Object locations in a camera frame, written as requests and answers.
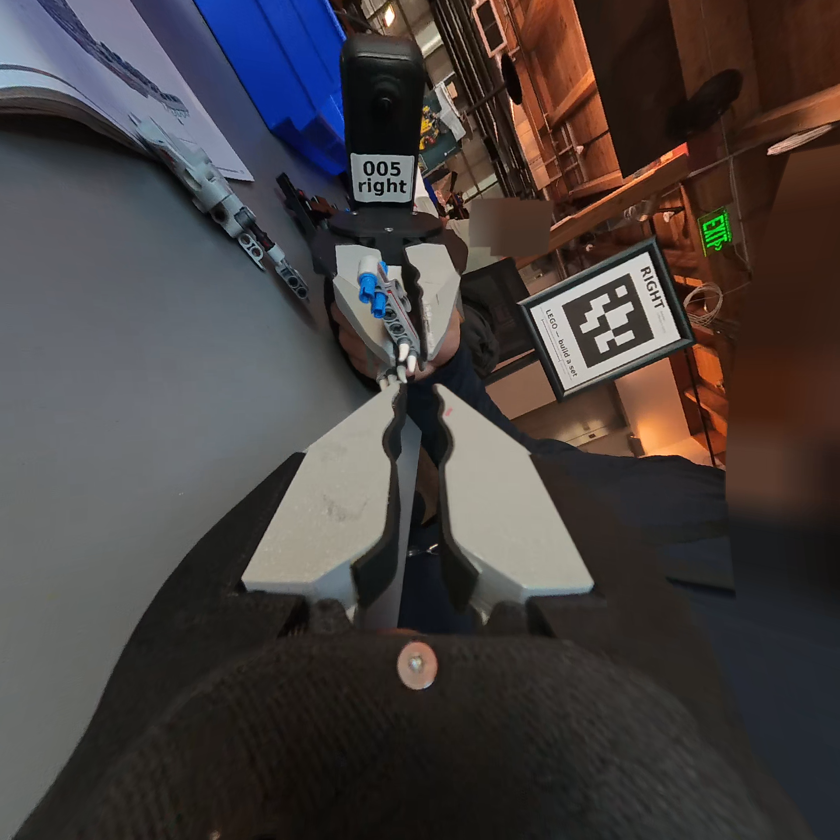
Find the framed marker sign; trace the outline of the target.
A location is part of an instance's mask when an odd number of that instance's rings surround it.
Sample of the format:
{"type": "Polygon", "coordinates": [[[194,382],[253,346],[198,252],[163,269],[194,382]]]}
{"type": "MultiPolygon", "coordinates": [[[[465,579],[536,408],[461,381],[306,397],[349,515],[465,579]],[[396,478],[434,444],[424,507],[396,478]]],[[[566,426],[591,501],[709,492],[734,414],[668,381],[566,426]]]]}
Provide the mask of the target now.
{"type": "Polygon", "coordinates": [[[519,302],[558,402],[697,343],[656,237],[519,302]]]}

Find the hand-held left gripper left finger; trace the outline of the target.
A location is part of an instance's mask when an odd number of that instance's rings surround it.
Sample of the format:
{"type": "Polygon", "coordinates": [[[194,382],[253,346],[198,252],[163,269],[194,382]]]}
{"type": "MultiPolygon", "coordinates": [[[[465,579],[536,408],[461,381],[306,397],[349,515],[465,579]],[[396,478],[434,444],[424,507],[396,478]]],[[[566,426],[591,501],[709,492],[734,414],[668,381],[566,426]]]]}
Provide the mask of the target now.
{"type": "Polygon", "coordinates": [[[248,593],[400,608],[421,434],[388,385],[299,458],[241,581],[248,593]]]}

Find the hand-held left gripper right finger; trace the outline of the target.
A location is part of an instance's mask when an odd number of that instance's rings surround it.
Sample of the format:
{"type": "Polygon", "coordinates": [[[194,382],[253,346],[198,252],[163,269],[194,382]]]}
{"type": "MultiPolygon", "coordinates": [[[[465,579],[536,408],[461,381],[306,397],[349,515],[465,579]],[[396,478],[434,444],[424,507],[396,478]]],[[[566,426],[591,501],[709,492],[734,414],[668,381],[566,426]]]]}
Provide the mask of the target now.
{"type": "Polygon", "coordinates": [[[488,618],[501,603],[589,595],[595,583],[530,452],[443,385],[437,421],[441,571],[450,603],[488,618]]]}

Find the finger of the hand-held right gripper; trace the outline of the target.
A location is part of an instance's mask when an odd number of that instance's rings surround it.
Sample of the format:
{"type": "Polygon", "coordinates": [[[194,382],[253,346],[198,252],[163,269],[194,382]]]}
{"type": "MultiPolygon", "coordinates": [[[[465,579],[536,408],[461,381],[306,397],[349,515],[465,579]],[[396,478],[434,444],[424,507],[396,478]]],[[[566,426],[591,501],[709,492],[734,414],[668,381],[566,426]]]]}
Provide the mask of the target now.
{"type": "Polygon", "coordinates": [[[371,315],[369,308],[359,300],[357,272],[365,248],[379,251],[363,245],[336,247],[337,274],[332,280],[334,302],[376,359],[377,382],[395,384],[399,380],[391,369],[395,362],[392,343],[384,328],[371,315]]]}
{"type": "Polygon", "coordinates": [[[451,361],[461,344],[459,274],[445,245],[422,243],[403,251],[403,285],[412,348],[407,375],[431,375],[451,361]]]}

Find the blue plastic bin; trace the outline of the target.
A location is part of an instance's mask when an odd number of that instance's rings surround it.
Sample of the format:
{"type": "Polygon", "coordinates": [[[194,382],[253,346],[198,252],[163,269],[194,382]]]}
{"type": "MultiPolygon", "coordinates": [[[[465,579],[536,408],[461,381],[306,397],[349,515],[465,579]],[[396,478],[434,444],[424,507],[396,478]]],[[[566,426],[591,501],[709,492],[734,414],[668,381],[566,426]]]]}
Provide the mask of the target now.
{"type": "Polygon", "coordinates": [[[327,1],[195,1],[269,131],[332,176],[347,165],[340,52],[327,1]]]}

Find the colourful toy box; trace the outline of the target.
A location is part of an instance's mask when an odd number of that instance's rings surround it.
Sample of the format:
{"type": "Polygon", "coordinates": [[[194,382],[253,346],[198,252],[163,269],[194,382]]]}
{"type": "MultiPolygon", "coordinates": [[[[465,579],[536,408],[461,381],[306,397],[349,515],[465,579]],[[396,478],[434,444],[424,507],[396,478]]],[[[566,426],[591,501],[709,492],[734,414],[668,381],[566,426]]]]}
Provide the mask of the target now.
{"type": "Polygon", "coordinates": [[[461,151],[466,136],[450,90],[444,82],[424,96],[418,164],[428,175],[461,151]]]}

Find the person's navy clothing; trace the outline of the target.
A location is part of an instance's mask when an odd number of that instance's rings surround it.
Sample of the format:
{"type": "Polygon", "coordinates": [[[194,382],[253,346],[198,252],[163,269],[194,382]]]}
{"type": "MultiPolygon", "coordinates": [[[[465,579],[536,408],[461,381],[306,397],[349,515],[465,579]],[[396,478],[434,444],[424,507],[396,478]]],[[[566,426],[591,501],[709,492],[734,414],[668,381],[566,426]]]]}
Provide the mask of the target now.
{"type": "Polygon", "coordinates": [[[733,749],[741,733],[737,698],[732,694],[726,669],[718,656],[713,630],[717,620],[730,617],[737,605],[736,592],[693,581],[666,577],[668,588],[677,598],[686,617],[680,632],[681,668],[689,681],[681,695],[696,714],[709,740],[733,749]]]}

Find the person's right hand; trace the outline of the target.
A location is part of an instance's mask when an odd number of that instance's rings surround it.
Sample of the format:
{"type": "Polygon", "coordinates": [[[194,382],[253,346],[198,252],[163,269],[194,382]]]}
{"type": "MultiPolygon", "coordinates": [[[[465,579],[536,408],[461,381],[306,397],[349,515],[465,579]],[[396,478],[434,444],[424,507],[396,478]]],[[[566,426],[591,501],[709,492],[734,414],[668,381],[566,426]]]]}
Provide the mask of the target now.
{"type": "MultiPolygon", "coordinates": [[[[354,330],[350,321],[344,317],[335,302],[331,303],[330,316],[338,328],[338,342],[347,360],[363,379],[378,384],[377,362],[367,349],[362,337],[354,330]]],[[[438,369],[446,366],[457,353],[461,341],[463,317],[458,309],[454,310],[440,351],[426,367],[407,375],[409,382],[422,382],[431,377],[438,369]]]]}

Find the lego instruction booklet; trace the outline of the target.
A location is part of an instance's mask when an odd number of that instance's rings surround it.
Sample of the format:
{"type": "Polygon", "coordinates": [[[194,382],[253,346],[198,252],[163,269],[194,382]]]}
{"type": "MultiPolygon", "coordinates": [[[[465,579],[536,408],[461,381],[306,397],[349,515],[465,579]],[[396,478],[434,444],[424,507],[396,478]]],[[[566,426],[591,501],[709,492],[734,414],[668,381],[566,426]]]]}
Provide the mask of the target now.
{"type": "Polygon", "coordinates": [[[254,177],[131,2],[2,1],[2,118],[60,118],[154,158],[142,124],[254,177]]]}

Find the black red lego vehicle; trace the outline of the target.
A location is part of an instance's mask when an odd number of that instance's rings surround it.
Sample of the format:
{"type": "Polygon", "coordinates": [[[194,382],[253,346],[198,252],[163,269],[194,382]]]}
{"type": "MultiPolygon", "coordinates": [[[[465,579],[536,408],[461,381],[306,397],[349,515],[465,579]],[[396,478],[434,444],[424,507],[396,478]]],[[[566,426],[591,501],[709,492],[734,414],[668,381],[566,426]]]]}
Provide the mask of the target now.
{"type": "Polygon", "coordinates": [[[321,196],[309,196],[286,173],[280,173],[276,183],[288,215],[309,247],[314,271],[324,277],[334,277],[337,262],[331,223],[336,216],[348,217],[350,211],[337,208],[321,196]]]}

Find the green exit sign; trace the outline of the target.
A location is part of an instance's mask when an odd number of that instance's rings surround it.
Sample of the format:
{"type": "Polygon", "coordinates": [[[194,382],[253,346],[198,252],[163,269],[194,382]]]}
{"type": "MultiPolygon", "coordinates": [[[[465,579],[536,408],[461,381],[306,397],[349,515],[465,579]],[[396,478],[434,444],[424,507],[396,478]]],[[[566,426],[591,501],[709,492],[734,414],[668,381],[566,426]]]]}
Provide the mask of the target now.
{"type": "Polygon", "coordinates": [[[720,206],[696,219],[703,256],[719,254],[734,246],[734,233],[728,206],[720,206]]]}

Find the grey lego beam white claws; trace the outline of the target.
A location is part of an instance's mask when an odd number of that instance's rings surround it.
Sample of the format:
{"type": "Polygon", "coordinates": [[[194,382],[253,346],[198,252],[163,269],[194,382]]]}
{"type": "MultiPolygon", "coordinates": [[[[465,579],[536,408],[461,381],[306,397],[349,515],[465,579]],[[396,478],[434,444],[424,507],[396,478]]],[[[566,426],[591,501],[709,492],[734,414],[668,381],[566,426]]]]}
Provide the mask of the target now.
{"type": "Polygon", "coordinates": [[[403,284],[403,269],[384,262],[379,251],[364,248],[357,281],[359,300],[371,311],[392,343],[395,362],[391,369],[400,383],[407,383],[417,367],[420,340],[410,315],[413,305],[403,284]]]}

